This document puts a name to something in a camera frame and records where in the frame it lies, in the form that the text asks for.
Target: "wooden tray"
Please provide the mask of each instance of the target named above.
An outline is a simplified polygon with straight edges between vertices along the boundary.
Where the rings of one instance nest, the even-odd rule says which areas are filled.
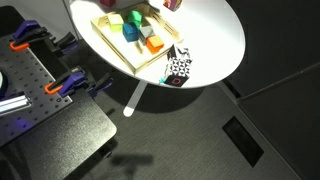
[[[130,11],[142,13],[141,26],[150,25],[156,35],[164,42],[164,47],[156,54],[151,54],[140,40],[128,43],[122,32],[113,33],[110,30],[107,15],[120,14],[126,23]],[[134,74],[167,54],[169,48],[182,41],[181,35],[160,13],[148,3],[139,3],[117,12],[110,12],[104,16],[91,20],[93,30],[106,42],[108,46],[128,65]]]

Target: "toy block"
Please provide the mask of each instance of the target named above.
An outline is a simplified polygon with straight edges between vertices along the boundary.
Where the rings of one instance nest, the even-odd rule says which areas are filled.
[[[114,3],[116,3],[116,0],[100,0],[100,3],[105,6],[111,7]]]
[[[139,11],[131,11],[128,15],[128,23],[133,22],[140,29],[142,14]]]
[[[146,45],[148,37],[155,36],[155,33],[153,32],[151,26],[141,27],[139,32],[139,39],[144,46]]]
[[[165,0],[164,6],[170,9],[171,11],[176,11],[182,3],[182,0]]]
[[[121,32],[124,21],[120,14],[107,15],[111,32]]]
[[[168,64],[165,72],[165,84],[181,87],[190,77],[192,58],[188,48],[173,45],[168,52]]]
[[[163,48],[164,43],[159,36],[150,36],[147,38],[146,43],[147,48],[151,52],[151,54],[155,54]]]
[[[139,39],[139,29],[134,23],[123,24],[122,33],[127,42],[137,41]]]

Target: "orange block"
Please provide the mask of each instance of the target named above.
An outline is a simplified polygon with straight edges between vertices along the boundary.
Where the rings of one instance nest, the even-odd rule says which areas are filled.
[[[146,46],[151,54],[155,54],[163,48],[164,43],[159,36],[150,36],[147,38]]]

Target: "table leg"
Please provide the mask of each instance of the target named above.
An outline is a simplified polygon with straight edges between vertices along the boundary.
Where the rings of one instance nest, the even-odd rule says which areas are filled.
[[[146,88],[147,84],[148,83],[145,81],[139,81],[139,84],[136,87],[136,89],[134,90],[127,106],[123,110],[123,114],[126,117],[130,117],[133,114],[134,109],[136,108],[136,106],[139,102],[139,99],[142,96],[142,93],[143,93],[144,89]]]

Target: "white round table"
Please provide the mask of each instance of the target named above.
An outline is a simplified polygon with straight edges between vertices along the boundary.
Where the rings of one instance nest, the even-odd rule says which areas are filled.
[[[83,39],[109,64],[140,80],[124,110],[130,116],[147,83],[159,83],[167,64],[164,56],[137,74],[93,31],[90,21],[104,14],[142,2],[142,0],[117,0],[111,8],[99,0],[70,0],[69,8],[75,27]],[[172,12],[163,6],[163,0],[149,0],[160,10],[164,19],[174,24],[183,34],[181,47],[188,47],[193,58],[190,78],[180,88],[197,88],[216,83],[230,75],[240,64],[245,51],[245,36],[241,23],[225,0],[183,0],[181,7]]]

